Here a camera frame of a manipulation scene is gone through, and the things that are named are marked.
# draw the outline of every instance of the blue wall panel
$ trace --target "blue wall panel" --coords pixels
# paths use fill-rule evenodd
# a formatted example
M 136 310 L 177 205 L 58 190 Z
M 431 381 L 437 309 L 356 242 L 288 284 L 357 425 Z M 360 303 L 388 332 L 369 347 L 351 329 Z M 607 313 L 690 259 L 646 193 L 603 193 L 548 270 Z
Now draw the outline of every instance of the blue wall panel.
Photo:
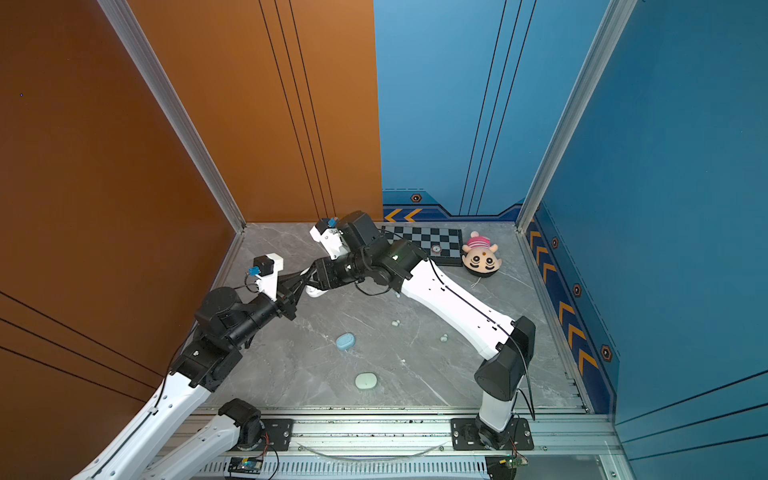
M 458 214 L 503 7 L 374 2 L 385 189 L 426 190 Z
M 767 449 L 768 438 L 762 438 L 634 460 L 630 465 L 638 480 L 764 480 L 766 466 L 758 455 Z
M 638 2 L 545 195 L 621 357 L 622 440 L 684 423 L 637 415 L 768 369 L 766 24 L 768 3 L 754 0 Z M 685 402 L 682 416 L 765 402 L 764 382 L 750 384 Z M 627 448 L 644 456 L 699 445 L 707 426 L 722 440 L 768 432 L 761 415 Z M 642 480 L 664 470 L 641 462 Z M 703 472 L 658 478 L 717 477 Z
M 607 4 L 376 0 L 383 188 L 452 215 L 519 202 Z
M 482 202 L 477 195 L 472 214 L 497 214 L 528 194 L 607 6 L 608 0 L 537 1 L 493 161 L 489 148 L 480 171 L 478 192 L 488 178 Z M 509 92 L 507 84 L 502 91 Z

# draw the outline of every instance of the aluminum frame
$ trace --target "aluminum frame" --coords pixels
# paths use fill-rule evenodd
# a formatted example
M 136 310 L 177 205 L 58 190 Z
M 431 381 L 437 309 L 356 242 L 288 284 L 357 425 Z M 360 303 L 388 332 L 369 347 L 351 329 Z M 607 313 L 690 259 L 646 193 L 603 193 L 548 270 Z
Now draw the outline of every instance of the aluminum frame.
M 624 31 L 636 3 L 637 0 L 611 0 L 611 3 L 608 4 L 598 33 L 594 36 L 587 57 L 584 59 L 584 64 L 576 78 L 576 83 L 571 90 L 571 95 L 568 97 L 568 102 L 566 102 L 560 116 L 558 126 L 555 128 L 544 157 L 541 159 L 541 164 L 538 166 L 528 195 L 525 196 L 525 201 L 515 222 L 518 231 L 525 231 L 539 203 L 541 203 L 541 199 L 544 198 L 549 182 L 558 169 L 565 149 L 568 147 L 574 131 L 576 131 L 590 98 L 592 98 L 595 87 L 598 86 L 605 65 L 611 59 L 614 48 L 621 37 L 621 32 Z
M 190 415 L 174 433 L 159 455 L 168 453 L 203 428 L 212 414 Z M 314 456 L 316 452 L 335 456 L 456 456 L 471 452 L 454 451 L 451 419 L 472 419 L 472 414 L 379 415 L 305 413 L 299 415 L 263 414 L 265 419 L 294 420 L 291 445 L 280 457 Z M 619 439 L 607 415 L 537 413 L 536 421 L 522 415 L 531 427 L 536 448 L 526 456 L 540 455 L 623 455 Z M 500 452 L 500 455 L 511 452 Z M 243 456 L 237 450 L 227 456 Z
M 200 134 L 197 133 L 197 129 L 182 105 L 181 99 L 176 94 L 174 86 L 165 74 L 163 66 L 149 45 L 149 41 L 144 35 L 144 31 L 141 30 L 131 7 L 128 6 L 126 0 L 98 0 L 98 3 L 112 24 L 112 28 L 123 42 L 123 46 L 134 64 L 136 64 L 136 68 L 144 81 L 147 82 L 155 100 L 163 109 L 163 113 L 174 128 L 182 145 L 200 171 L 201 177 L 205 180 L 221 211 L 227 217 L 227 221 L 236 233 L 243 231 L 246 224 L 245 218 L 235 203 L 227 184 L 224 183 L 219 169 L 210 157 Z

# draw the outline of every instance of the vent grille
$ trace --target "vent grille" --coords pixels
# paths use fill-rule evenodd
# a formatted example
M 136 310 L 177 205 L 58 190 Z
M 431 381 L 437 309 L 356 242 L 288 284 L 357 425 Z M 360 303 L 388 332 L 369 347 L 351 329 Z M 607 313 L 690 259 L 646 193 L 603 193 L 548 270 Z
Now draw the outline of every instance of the vent grille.
M 262 473 L 254 478 L 269 478 L 274 472 L 276 462 L 264 463 Z M 334 462 L 324 459 L 289 459 L 280 461 L 275 479 L 281 478 L 391 478 L 404 475 L 419 477 L 451 478 L 466 477 L 467 474 L 484 475 L 485 462 L 476 458 L 461 457 L 456 459 L 415 460 L 412 462 Z

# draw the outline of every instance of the pink plush toy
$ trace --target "pink plush toy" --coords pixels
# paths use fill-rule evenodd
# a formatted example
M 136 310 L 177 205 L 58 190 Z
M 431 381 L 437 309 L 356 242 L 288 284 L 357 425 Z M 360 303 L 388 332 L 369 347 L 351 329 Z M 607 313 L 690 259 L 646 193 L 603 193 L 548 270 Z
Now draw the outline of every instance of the pink plush toy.
M 495 255 L 498 245 L 491 245 L 491 241 L 480 233 L 472 232 L 462 250 L 466 253 L 462 256 L 462 262 L 474 276 L 491 276 L 502 265 L 502 260 Z

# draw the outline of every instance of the gray marble floor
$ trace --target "gray marble floor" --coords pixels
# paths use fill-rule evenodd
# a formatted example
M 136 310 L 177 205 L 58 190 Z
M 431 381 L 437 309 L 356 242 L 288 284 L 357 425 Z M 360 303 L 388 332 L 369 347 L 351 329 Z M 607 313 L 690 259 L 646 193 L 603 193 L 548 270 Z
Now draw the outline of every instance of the gray marble floor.
M 476 277 L 464 267 L 443 271 L 490 307 L 512 318 L 527 316 L 536 323 L 535 356 L 530 375 L 537 408 L 579 408 L 573 381 L 567 377 L 525 259 L 511 223 L 417 223 L 413 226 L 472 230 L 498 243 L 503 259 L 497 274 L 471 287 Z M 278 253 L 284 272 L 307 268 L 325 251 L 310 237 L 310 223 L 249 224 L 226 285 L 243 284 L 252 259 Z M 369 291 L 380 288 L 367 281 Z M 253 298 L 238 290 L 243 300 Z M 392 320 L 400 319 L 399 326 Z M 350 332 L 351 350 L 339 351 L 336 338 Z M 440 336 L 447 334 L 448 342 Z M 205 406 L 218 407 L 239 397 L 265 408 L 299 406 L 450 406 L 477 408 L 482 391 L 473 378 L 482 361 L 468 341 L 425 306 L 394 292 L 364 296 L 354 286 L 332 290 L 319 298 L 302 296 L 294 321 L 273 320 L 254 338 L 243 360 Z M 355 377 L 373 372 L 379 384 L 355 387 Z

